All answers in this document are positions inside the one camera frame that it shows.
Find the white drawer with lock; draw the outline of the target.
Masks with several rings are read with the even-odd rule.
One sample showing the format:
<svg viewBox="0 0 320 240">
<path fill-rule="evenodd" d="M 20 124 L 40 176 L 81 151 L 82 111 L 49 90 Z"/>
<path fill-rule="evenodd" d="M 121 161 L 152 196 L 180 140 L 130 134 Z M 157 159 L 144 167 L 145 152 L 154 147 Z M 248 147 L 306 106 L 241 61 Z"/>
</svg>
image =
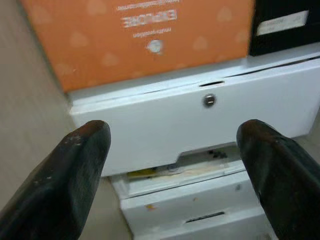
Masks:
<svg viewBox="0 0 320 240">
<path fill-rule="evenodd" d="M 203 97 L 216 96 L 210 108 Z M 172 164 L 181 153 L 232 143 L 238 127 L 258 119 L 288 137 L 307 134 L 320 107 L 320 61 L 231 77 L 222 84 L 154 92 L 76 105 L 77 126 L 108 123 L 111 147 L 103 168 L 112 176 Z"/>
</svg>

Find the orange cardboard box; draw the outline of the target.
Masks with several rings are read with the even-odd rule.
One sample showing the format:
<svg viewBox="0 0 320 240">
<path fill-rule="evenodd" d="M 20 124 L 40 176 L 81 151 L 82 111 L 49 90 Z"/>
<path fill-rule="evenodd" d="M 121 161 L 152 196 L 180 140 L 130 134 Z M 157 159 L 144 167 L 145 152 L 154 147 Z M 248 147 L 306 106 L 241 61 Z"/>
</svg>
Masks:
<svg viewBox="0 0 320 240">
<path fill-rule="evenodd" d="M 245 57 L 255 0 L 19 0 L 65 92 Z"/>
</svg>

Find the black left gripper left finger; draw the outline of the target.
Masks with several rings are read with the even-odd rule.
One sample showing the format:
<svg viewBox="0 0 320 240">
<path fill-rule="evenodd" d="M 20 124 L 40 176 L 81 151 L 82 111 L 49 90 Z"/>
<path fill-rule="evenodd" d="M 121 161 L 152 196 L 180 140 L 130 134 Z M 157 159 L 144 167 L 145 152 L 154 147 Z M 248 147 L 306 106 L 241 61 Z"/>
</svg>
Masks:
<svg viewBox="0 0 320 240">
<path fill-rule="evenodd" d="M 0 211 L 0 240 L 78 240 L 110 145 L 102 120 L 67 134 Z"/>
</svg>

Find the black box white label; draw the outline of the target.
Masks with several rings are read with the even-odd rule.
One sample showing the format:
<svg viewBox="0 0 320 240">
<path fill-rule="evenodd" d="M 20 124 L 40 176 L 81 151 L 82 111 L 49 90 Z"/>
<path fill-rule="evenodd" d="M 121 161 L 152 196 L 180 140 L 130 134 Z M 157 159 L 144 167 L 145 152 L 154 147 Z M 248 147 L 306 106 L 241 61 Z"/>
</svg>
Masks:
<svg viewBox="0 0 320 240">
<path fill-rule="evenodd" d="M 255 0 L 249 54 L 320 42 L 320 0 Z"/>
</svg>

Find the silver drawer lock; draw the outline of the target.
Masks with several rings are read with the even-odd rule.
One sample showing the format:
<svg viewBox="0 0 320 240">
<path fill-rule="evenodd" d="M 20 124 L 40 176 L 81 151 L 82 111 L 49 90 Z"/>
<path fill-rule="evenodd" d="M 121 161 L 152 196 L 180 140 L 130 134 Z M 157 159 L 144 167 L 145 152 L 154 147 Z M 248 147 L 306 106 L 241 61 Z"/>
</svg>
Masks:
<svg viewBox="0 0 320 240">
<path fill-rule="evenodd" d="M 205 108 L 211 108 L 217 101 L 216 96 L 213 93 L 206 94 L 202 99 L 202 104 Z"/>
</svg>

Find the yellow paper item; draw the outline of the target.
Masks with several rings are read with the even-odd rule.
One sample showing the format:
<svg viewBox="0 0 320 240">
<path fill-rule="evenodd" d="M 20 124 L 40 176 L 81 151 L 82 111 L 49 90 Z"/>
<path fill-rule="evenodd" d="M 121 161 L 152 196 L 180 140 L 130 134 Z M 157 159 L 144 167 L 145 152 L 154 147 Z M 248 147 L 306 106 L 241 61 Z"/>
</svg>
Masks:
<svg viewBox="0 0 320 240">
<path fill-rule="evenodd" d="M 155 168 L 142 169 L 137 171 L 132 171 L 127 173 L 129 179 L 141 179 L 141 178 L 150 178 L 157 175 Z"/>
</svg>

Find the white drawer cabinet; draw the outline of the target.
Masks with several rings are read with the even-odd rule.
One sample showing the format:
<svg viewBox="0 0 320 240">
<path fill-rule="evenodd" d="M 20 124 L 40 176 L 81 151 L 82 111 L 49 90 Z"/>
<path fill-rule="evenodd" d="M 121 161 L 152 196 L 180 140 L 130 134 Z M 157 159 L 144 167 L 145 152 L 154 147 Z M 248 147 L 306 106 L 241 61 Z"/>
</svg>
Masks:
<svg viewBox="0 0 320 240">
<path fill-rule="evenodd" d="M 139 79 L 76 90 L 69 94 L 71 110 L 78 105 L 220 85 L 229 78 L 298 65 L 308 61 L 320 61 L 320 45 L 298 47 L 263 56 L 249 56 L 239 60 L 158 75 L 152 78 L 150 84 L 145 84 L 142 79 Z M 320 121 L 318 112 L 307 134 L 287 137 L 302 138 L 306 141 L 307 136 L 313 132 Z M 144 169 L 156 169 L 156 176 L 136 179 L 127 177 L 129 172 Z M 122 200 L 143 196 L 169 199 L 202 193 L 224 195 L 240 193 L 253 195 L 257 200 L 236 145 L 236 135 L 234 142 L 183 152 L 174 163 L 139 170 L 110 176 L 104 176 L 102 173 L 104 177 L 110 179 L 119 198 L 122 213 Z"/>
</svg>

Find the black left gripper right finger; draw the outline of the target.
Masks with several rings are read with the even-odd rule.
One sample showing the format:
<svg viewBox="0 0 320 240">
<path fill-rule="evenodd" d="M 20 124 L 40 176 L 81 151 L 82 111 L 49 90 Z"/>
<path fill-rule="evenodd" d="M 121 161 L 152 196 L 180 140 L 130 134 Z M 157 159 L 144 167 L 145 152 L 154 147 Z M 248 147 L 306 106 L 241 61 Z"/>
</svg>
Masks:
<svg viewBox="0 0 320 240">
<path fill-rule="evenodd" d="M 258 119 L 238 127 L 236 144 L 278 240 L 320 240 L 320 164 Z"/>
</svg>

